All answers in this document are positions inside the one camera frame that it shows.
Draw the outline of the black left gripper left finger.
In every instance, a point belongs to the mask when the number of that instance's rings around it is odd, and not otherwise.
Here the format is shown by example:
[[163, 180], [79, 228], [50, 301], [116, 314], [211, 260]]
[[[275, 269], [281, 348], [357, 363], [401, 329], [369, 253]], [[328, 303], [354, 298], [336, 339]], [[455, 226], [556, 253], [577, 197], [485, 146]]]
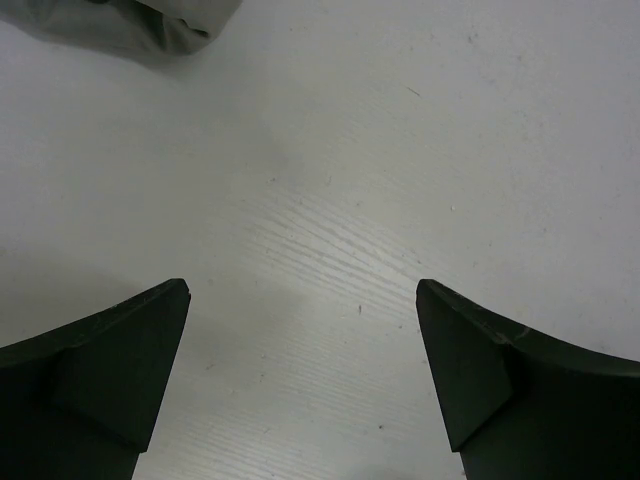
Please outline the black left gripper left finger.
[[191, 295], [167, 280], [1, 350], [4, 479], [130, 479], [153, 435]]

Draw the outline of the grey cloth placemat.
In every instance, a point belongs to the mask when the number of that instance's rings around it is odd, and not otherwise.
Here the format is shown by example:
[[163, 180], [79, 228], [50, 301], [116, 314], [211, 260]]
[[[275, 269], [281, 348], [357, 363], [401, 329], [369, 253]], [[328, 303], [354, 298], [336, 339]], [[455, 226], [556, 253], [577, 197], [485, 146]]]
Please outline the grey cloth placemat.
[[238, 0], [3, 1], [1, 17], [77, 45], [187, 56], [211, 44], [240, 5]]

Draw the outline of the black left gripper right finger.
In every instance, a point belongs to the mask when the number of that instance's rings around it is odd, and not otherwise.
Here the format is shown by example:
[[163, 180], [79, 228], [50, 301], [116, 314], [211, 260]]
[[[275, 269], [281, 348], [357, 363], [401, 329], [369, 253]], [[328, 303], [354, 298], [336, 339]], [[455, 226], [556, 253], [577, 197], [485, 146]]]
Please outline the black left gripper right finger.
[[423, 279], [419, 326], [470, 479], [635, 479], [639, 365], [556, 339]]

